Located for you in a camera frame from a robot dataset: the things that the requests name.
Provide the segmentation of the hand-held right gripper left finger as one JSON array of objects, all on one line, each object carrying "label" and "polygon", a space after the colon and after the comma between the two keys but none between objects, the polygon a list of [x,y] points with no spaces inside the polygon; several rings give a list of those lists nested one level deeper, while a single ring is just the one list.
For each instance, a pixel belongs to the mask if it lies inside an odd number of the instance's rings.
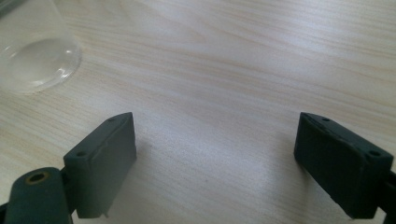
[{"label": "hand-held right gripper left finger", "polygon": [[136,158],[131,112],[105,120],[65,154],[67,199],[78,217],[107,214]]}]

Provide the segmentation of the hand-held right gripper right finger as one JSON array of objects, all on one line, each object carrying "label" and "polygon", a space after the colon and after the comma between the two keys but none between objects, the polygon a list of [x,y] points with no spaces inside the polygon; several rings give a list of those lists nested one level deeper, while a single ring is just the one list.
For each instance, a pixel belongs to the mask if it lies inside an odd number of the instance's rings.
[{"label": "hand-held right gripper right finger", "polygon": [[301,113],[294,158],[355,219],[394,218],[394,157],[339,123]]}]

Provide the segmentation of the clear plastic cup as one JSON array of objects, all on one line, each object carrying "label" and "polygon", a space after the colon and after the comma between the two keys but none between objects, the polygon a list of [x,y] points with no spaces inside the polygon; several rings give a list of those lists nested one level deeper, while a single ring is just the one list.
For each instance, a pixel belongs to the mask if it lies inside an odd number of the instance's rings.
[{"label": "clear plastic cup", "polygon": [[0,90],[43,91],[76,72],[80,60],[53,0],[0,0]]}]

